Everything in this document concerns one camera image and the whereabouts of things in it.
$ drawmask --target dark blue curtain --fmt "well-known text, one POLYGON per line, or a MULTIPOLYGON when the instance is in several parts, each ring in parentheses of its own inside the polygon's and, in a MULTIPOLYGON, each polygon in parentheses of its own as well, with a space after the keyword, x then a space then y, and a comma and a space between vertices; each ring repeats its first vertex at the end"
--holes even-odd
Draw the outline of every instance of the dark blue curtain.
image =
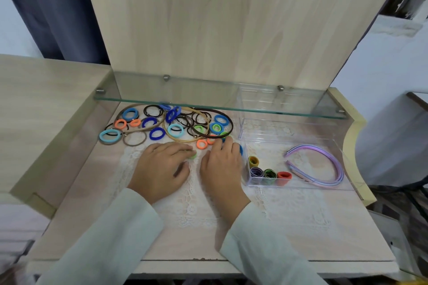
POLYGON ((110 64, 91 0, 13 0, 45 58, 110 64))

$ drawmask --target purple hair tie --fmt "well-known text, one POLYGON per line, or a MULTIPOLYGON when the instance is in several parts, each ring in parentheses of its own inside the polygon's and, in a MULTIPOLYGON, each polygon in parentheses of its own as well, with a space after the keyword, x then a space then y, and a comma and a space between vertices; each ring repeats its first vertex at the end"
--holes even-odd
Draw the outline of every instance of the purple hair tie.
POLYGON ((327 158, 329 158, 329 160, 333 163, 334 168, 337 172, 337 178, 335 179, 335 181, 333 182, 326 182, 326 181, 322 181, 322 180, 318 180, 314 177, 309 176, 308 174, 304 173, 302 170, 300 170, 299 168, 297 168, 295 165, 293 165, 290 161, 286 160, 286 164, 288 165, 288 167, 290 168, 290 170, 292 172, 294 172, 296 175, 298 175, 299 177, 303 178, 304 180, 311 182, 313 184, 316 184, 320 187, 335 187, 337 185, 339 185, 344 177, 344 172, 343 172, 343 168, 342 165, 340 164, 340 162, 330 153, 328 153, 327 151, 325 151, 324 149, 321 149, 319 147, 313 146, 311 144, 301 144, 298 146, 295 146, 293 148, 291 148, 290 150, 288 150, 285 154, 284 154, 284 159, 294 153, 297 152, 299 150, 302 149, 310 149, 310 150, 315 150, 321 154, 323 154, 324 156, 326 156, 327 158))

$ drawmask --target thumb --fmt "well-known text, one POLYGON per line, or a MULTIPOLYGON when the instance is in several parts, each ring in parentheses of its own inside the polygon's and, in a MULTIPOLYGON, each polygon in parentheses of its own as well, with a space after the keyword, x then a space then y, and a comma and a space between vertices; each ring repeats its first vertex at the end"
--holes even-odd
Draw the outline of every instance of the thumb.
POLYGON ((200 172, 205 171, 207 169, 208 160, 210 160, 210 154, 211 154, 211 151, 208 150, 207 153, 205 153, 205 155, 202 157, 201 167, 199 169, 200 172))
POLYGON ((189 163, 185 161, 181 166, 180 172, 174 178, 174 184, 176 185, 177 189, 179 189, 181 185, 184 184, 184 182, 187 180, 189 175, 190 175, 189 163))

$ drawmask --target glass shelf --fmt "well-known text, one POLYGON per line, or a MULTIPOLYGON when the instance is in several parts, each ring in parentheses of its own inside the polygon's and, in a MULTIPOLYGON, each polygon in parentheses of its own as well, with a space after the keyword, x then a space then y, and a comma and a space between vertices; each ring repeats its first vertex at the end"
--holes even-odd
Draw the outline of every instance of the glass shelf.
POLYGON ((180 77, 165 81, 163 76, 132 72, 114 72, 99 89, 104 93, 96 93, 97 100, 346 119, 345 111, 323 90, 180 77))

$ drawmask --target person's right hand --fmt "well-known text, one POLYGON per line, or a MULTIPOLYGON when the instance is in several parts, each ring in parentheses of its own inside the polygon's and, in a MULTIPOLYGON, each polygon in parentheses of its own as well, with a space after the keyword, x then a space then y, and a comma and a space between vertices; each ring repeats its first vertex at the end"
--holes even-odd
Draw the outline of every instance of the person's right hand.
POLYGON ((201 180, 220 214, 232 226, 250 202, 241 186, 242 156, 239 144, 228 136, 217 139, 201 162, 201 180))

